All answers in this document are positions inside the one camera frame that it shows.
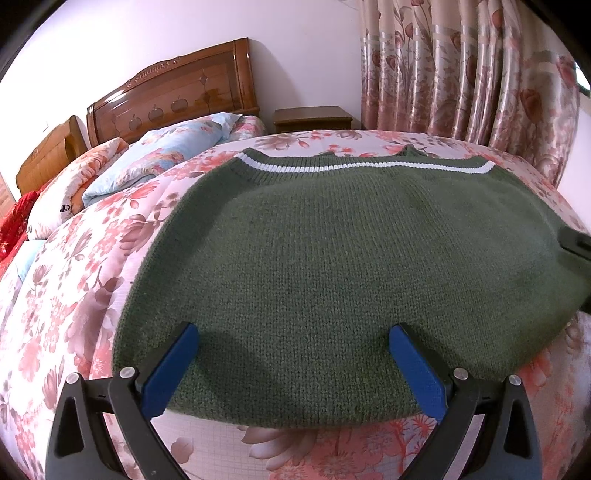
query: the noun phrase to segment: pillow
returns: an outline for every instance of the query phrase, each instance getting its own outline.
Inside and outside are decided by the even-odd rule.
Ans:
[[[78,191],[72,195],[72,215],[76,215],[77,213],[80,213],[82,210],[84,210],[84,202],[82,201],[82,195],[84,194],[84,192],[86,191],[86,189],[88,187],[90,187],[90,184],[92,182],[94,182],[97,178],[99,178],[98,175],[95,175],[94,177],[92,177],[90,180],[84,182],[80,188],[78,189]]]
[[[147,132],[86,189],[82,194],[84,206],[153,179],[213,147],[221,137],[222,127],[217,122],[202,120]]]
[[[222,142],[230,138],[230,134],[232,133],[234,125],[241,117],[242,115],[237,115],[235,113],[220,112],[214,113],[213,115],[203,116],[201,118],[197,118],[196,120],[211,120],[212,122],[216,122],[218,125],[220,125],[220,127],[222,127],[222,138],[220,139],[220,142]]]
[[[25,241],[17,254],[14,256],[12,262],[17,268],[18,276],[21,281],[25,281],[27,272],[33,264],[33,260],[37,256],[37,252],[41,249],[45,240],[27,240]]]
[[[114,138],[84,153],[64,168],[47,186],[33,206],[27,227],[29,240],[47,239],[51,233],[71,218],[72,196],[108,161],[115,161],[128,144]]]

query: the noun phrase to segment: white wall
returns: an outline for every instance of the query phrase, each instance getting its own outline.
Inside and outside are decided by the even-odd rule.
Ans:
[[[355,0],[68,0],[31,37],[0,82],[0,172],[15,175],[70,115],[148,65],[235,38],[251,39],[261,118],[277,108],[361,109]]]
[[[582,95],[577,134],[558,191],[591,231],[591,99]]]

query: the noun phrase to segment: floral curtain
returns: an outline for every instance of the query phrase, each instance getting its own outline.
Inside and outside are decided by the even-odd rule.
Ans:
[[[522,156],[558,185],[579,90],[564,44],[519,0],[358,0],[362,124]]]

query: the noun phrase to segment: light blue pillow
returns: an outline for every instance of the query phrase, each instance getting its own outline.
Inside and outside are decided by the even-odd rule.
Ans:
[[[46,240],[27,240],[18,249],[17,254],[12,259],[17,268],[18,276],[21,281],[25,281],[27,272],[31,269],[31,265],[37,256],[37,252],[41,249]]]
[[[221,137],[221,125],[210,120],[188,120],[147,132],[90,184],[82,195],[82,202],[88,207],[96,197],[154,178],[212,148]]]
[[[222,142],[230,138],[232,129],[241,116],[242,115],[237,115],[235,113],[220,112],[205,116],[202,120],[211,120],[222,127],[222,138],[220,139],[220,142]]]

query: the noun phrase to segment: floral pillow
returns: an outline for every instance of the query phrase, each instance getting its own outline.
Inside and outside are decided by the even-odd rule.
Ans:
[[[74,194],[97,175],[103,165],[119,158],[128,147],[122,138],[114,138],[90,149],[59,172],[33,205],[27,226],[29,240],[46,240],[74,216]]]
[[[76,215],[77,213],[80,213],[82,210],[84,210],[84,202],[82,201],[82,196],[84,195],[86,189],[90,187],[92,182],[99,178],[99,175],[100,173],[92,177],[90,180],[84,182],[76,191],[76,193],[72,195],[72,214]]]
[[[222,137],[217,122],[188,120],[147,132],[82,194],[85,207],[138,185],[212,148]]]

